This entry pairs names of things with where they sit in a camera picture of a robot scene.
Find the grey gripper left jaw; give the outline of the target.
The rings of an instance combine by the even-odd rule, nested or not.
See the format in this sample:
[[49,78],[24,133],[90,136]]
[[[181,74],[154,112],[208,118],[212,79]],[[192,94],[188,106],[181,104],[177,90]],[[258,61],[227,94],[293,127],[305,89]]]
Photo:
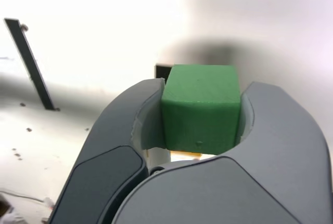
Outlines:
[[164,141],[161,97],[165,81],[141,81],[101,113],[49,218],[50,223],[111,223],[149,171],[171,160]]

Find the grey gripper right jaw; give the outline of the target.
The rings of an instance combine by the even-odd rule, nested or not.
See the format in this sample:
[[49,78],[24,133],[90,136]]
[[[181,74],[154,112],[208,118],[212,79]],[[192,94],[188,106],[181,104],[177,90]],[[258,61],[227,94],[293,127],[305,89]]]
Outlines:
[[326,223],[327,142],[280,87],[242,95],[241,141],[138,185],[114,223]]

